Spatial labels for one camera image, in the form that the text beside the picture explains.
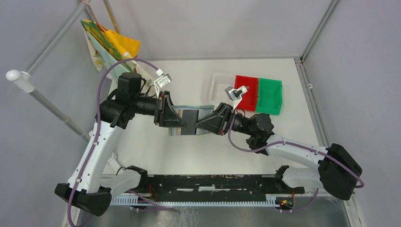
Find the green leather card holder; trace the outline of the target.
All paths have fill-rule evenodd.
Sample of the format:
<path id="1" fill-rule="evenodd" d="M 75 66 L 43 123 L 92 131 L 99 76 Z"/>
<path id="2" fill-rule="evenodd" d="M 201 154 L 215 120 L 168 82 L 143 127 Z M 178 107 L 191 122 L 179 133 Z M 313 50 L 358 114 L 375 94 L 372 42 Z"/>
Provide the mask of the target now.
<path id="1" fill-rule="evenodd" d="M 195 124 L 214 110 L 214 105 L 189 106 L 174 105 L 173 110 L 184 120 L 186 126 L 183 128 L 169 128 L 169 136 L 200 136 L 209 134 L 208 131 L 198 129 Z"/>

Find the black credit card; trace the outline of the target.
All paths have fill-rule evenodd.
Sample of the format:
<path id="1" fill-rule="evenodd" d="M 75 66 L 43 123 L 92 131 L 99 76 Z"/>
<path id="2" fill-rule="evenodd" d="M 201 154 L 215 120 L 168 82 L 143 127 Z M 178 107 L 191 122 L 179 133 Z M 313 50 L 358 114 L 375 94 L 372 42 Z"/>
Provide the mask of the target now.
<path id="1" fill-rule="evenodd" d="M 186 127 L 182 135 L 195 135 L 197 128 L 195 124 L 198 120 L 199 110 L 184 110 L 183 119 L 186 123 Z"/>

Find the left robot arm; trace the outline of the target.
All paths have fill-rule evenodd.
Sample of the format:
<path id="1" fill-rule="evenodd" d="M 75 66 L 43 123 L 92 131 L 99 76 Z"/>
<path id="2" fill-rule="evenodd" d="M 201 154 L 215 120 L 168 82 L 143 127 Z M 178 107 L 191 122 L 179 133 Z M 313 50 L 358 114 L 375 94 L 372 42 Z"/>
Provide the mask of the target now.
<path id="1" fill-rule="evenodd" d="M 59 183 L 55 188 L 55 194 L 69 206 L 99 217 L 121 194 L 131 189 L 141 193 L 148 188 L 147 171 L 139 167 L 130 166 L 119 175 L 102 177 L 120 136 L 136 114 L 153 116 L 159 127 L 186 126 L 172 108 L 169 91 L 161 92 L 159 98 L 144 96 L 140 92 L 142 81 L 138 73 L 123 73 L 118 78 L 115 98 L 100 104 L 93 135 L 76 171 L 66 183 Z"/>

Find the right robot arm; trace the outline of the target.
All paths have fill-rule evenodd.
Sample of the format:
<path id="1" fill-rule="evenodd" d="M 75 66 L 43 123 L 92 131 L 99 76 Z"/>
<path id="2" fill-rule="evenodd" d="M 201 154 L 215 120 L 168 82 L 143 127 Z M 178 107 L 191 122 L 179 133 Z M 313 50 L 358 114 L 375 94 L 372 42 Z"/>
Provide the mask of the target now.
<path id="1" fill-rule="evenodd" d="M 281 166 L 276 171 L 273 187 L 279 193 L 297 187 L 323 188 L 330 195 L 348 201 L 355 189 L 365 186 L 361 166 L 342 145 L 313 146 L 287 139 L 273 132 L 269 114 L 246 117 L 221 103 L 212 113 L 197 120 L 195 127 L 228 135 L 237 150 L 301 164 L 302 167 Z"/>

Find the red plastic bin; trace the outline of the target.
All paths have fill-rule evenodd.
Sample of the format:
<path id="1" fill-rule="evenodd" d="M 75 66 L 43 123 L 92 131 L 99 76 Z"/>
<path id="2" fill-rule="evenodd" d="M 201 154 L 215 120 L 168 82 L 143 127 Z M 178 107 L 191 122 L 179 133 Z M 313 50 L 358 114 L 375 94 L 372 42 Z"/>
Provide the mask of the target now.
<path id="1" fill-rule="evenodd" d="M 241 86 L 248 87 L 248 91 L 243 95 L 243 99 L 237 108 L 254 112 L 258 100 L 259 79 L 255 77 L 236 75 L 234 88 L 240 88 Z"/>

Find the clear plastic bin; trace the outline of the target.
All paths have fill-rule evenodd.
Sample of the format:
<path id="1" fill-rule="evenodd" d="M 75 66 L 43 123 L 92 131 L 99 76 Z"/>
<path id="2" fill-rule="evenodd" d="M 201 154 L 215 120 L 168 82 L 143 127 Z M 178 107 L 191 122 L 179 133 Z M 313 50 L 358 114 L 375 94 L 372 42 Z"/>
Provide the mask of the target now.
<path id="1" fill-rule="evenodd" d="M 211 78 L 210 88 L 207 96 L 209 105 L 218 106 L 221 102 L 230 103 L 230 99 L 225 92 L 227 87 L 233 87 L 235 74 L 214 73 Z"/>

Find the green plastic bin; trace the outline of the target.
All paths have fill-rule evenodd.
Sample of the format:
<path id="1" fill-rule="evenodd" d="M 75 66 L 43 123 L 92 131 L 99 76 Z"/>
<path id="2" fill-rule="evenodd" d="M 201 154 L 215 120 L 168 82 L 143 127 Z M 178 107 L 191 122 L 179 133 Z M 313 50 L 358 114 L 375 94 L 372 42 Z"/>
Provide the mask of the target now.
<path id="1" fill-rule="evenodd" d="M 279 115 L 283 103 L 282 81 L 259 78 L 258 99 L 255 111 Z"/>

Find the patterned cloth bags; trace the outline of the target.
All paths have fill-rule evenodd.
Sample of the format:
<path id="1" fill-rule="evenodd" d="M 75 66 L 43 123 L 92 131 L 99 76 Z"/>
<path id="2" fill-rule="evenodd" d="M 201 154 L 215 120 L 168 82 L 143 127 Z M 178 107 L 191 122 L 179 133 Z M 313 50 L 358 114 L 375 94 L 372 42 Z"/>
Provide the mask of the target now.
<path id="1" fill-rule="evenodd" d="M 141 42 L 109 30 L 94 21 L 83 19 L 83 27 L 91 61 L 97 71 L 116 62 L 138 56 Z"/>

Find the white pipe pole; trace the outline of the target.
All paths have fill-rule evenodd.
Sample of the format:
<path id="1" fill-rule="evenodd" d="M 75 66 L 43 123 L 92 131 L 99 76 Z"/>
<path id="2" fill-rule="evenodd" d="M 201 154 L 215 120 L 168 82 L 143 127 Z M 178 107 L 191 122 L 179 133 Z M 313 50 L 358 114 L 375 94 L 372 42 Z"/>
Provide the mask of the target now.
<path id="1" fill-rule="evenodd" d="M 89 142 L 89 134 L 83 131 L 76 123 L 73 122 L 71 117 L 64 114 L 49 99 L 47 99 L 42 93 L 40 93 L 30 82 L 31 77 L 32 76 L 29 73 L 19 70 L 9 70 L 6 73 L 6 78 L 8 81 L 12 82 L 23 92 L 30 95 L 49 112 L 56 116 L 61 122 L 63 122 L 67 127 L 69 127 L 74 133 L 80 136 L 84 141 Z"/>

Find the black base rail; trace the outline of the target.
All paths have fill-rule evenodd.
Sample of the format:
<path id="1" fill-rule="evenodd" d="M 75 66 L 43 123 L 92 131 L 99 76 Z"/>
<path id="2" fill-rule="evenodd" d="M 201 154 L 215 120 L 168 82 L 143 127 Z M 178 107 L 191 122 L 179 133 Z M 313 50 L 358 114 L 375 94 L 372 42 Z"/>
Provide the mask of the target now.
<path id="1" fill-rule="evenodd" d="M 134 188 L 157 202 L 252 202 L 266 195 L 303 194 L 272 175 L 148 175 Z"/>

